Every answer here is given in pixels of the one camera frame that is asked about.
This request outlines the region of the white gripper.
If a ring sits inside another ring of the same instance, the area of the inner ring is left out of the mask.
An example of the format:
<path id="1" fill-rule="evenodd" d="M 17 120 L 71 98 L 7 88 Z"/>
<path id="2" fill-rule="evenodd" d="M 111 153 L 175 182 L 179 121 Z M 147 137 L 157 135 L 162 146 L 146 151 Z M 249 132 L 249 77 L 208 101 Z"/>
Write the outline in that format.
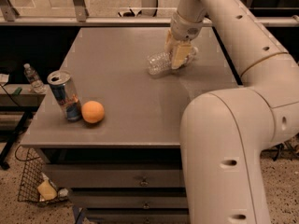
<path id="1" fill-rule="evenodd" d="M 172 53 L 171 67 L 173 69 L 179 69 L 192 50 L 190 42 L 179 42 L 173 47 L 174 38 L 179 41 L 194 40 L 202 27 L 203 23 L 186 21 L 177 12 L 172 15 L 170 30 L 167 31 L 165 37 L 164 52 Z"/>

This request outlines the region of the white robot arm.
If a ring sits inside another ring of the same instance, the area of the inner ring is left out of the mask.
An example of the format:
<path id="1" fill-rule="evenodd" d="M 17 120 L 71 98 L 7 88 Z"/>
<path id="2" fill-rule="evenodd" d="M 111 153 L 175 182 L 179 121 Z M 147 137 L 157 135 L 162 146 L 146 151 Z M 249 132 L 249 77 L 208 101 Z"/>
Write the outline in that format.
<path id="1" fill-rule="evenodd" d="M 179 68 L 210 18 L 242 87 L 194 98 L 180 124 L 191 224 L 271 224 L 260 154 L 298 133 L 299 69 L 240 0 L 180 0 L 165 41 Z"/>

